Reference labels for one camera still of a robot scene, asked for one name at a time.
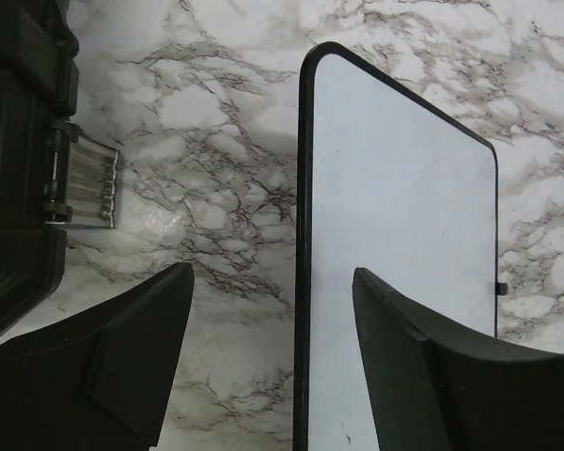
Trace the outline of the black framed whiteboard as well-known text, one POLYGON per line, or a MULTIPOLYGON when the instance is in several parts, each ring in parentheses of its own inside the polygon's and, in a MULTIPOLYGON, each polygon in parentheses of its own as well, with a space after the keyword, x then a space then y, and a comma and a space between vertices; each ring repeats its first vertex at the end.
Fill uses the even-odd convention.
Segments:
POLYGON ((297 163, 293 448, 374 450, 353 273, 496 335, 497 155, 328 41, 301 67, 297 163))

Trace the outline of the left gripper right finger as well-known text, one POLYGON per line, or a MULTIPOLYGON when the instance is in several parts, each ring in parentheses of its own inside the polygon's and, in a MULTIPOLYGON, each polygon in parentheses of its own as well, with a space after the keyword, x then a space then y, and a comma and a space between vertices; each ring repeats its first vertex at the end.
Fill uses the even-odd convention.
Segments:
POLYGON ((352 280, 358 342, 382 450, 564 450, 564 354, 503 341, 352 280))

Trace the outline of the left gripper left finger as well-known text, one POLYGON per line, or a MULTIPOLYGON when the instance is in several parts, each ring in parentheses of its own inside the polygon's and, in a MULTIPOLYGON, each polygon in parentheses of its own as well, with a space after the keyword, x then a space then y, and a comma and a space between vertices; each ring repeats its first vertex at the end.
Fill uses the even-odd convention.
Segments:
POLYGON ((160 439, 195 276, 176 263, 0 345, 0 450, 147 450, 160 439))

